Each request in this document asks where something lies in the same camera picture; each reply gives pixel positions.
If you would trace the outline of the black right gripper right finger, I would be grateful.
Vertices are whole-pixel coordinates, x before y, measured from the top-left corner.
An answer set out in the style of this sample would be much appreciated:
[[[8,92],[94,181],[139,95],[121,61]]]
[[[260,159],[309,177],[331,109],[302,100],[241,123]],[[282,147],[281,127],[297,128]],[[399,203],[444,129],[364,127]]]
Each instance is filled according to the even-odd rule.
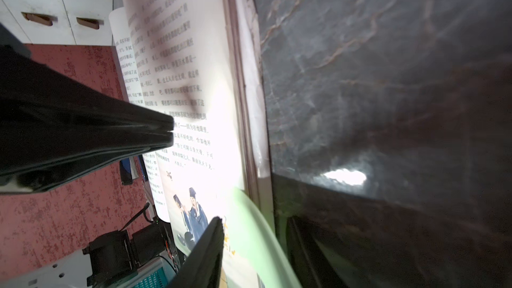
[[[296,216],[287,220],[286,241],[289,262],[302,287],[347,287],[322,253],[305,221]]]

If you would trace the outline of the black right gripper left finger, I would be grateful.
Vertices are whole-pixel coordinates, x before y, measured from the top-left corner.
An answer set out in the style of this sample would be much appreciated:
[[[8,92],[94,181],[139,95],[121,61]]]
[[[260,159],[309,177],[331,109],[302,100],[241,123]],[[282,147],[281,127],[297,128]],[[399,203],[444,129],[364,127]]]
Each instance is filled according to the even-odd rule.
[[[223,240],[222,220],[219,217],[214,217],[182,268],[167,287],[219,287]]]

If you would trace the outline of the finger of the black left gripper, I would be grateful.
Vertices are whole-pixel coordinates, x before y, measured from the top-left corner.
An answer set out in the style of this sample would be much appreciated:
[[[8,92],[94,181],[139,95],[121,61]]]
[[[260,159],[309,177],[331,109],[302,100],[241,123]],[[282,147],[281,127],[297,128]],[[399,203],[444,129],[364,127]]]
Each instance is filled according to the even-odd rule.
[[[128,157],[173,145],[170,131],[58,131],[1,138],[1,193],[43,193]]]
[[[171,132],[173,117],[91,89],[1,47],[1,124],[37,123]]]

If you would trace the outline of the green sticky note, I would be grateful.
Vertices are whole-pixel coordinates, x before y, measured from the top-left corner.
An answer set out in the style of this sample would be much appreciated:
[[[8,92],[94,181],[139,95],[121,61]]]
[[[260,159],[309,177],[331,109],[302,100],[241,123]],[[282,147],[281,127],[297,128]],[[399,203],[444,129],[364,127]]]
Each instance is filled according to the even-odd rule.
[[[229,240],[266,287],[301,287],[284,251],[260,210],[233,188],[226,195]]]

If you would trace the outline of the children's book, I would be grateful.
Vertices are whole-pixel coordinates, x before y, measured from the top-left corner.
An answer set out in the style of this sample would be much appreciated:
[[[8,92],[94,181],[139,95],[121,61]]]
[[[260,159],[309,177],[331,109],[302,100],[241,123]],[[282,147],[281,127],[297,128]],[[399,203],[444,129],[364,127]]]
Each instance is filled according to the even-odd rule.
[[[254,0],[122,1],[109,19],[129,100],[174,121],[173,145],[143,157],[158,217],[184,254],[219,217],[227,285],[268,286],[246,204],[233,201],[271,207]]]

